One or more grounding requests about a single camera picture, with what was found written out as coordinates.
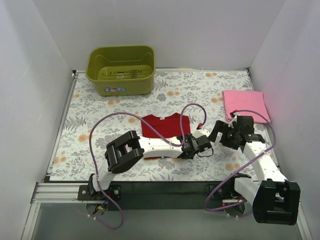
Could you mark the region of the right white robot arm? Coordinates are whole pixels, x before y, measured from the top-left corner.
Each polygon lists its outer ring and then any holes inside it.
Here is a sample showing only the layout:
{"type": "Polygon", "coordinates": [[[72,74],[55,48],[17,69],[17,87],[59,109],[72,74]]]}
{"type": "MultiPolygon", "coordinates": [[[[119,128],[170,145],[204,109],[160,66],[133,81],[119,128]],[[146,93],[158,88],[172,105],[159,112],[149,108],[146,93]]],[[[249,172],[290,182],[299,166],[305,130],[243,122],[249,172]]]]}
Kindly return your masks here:
{"type": "Polygon", "coordinates": [[[258,178],[254,182],[250,176],[231,174],[226,181],[227,195],[232,199],[244,197],[252,206],[254,219],[262,224],[295,225],[298,218],[301,189],[298,183],[289,181],[278,169],[269,155],[262,135],[255,133],[252,116],[231,113],[230,123],[218,120],[209,135],[214,142],[221,133],[220,143],[228,148],[241,149],[249,159],[258,178]]]}

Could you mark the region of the red t shirt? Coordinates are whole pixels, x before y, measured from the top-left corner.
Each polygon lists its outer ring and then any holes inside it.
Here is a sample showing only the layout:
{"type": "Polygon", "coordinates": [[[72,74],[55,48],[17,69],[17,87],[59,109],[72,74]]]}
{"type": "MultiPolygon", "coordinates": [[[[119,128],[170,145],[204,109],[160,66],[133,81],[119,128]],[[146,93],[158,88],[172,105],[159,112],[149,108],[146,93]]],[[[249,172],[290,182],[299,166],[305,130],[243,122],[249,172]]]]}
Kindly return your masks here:
{"type": "MultiPolygon", "coordinates": [[[[177,139],[182,135],[180,128],[180,113],[174,113],[170,116],[166,116],[164,118],[155,116],[155,115],[147,115],[142,117],[144,121],[146,121],[150,126],[152,126],[159,134],[161,134],[164,138],[170,139],[173,138],[176,144],[180,144],[181,141],[177,139]]],[[[144,122],[141,122],[142,136],[144,138],[150,139],[161,139],[154,131],[152,131],[144,122]]],[[[181,150],[181,147],[174,147],[174,151],[170,151],[166,154],[166,156],[155,156],[154,154],[149,154],[149,157],[144,157],[145,159],[156,159],[156,158],[178,158],[183,152],[178,152],[181,150]]]]}

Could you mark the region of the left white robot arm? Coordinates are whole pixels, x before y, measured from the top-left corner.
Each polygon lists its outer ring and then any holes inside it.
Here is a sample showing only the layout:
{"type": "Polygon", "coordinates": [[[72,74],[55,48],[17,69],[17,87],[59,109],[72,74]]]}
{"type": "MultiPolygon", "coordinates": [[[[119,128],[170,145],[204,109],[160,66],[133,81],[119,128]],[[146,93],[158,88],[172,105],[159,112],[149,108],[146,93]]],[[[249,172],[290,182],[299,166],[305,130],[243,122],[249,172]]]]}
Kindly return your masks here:
{"type": "Polygon", "coordinates": [[[141,159],[188,160],[206,150],[213,147],[204,131],[167,139],[143,137],[135,130],[128,131],[106,145],[104,160],[89,177],[88,192],[94,200],[103,199],[115,176],[127,172],[141,159]]]}

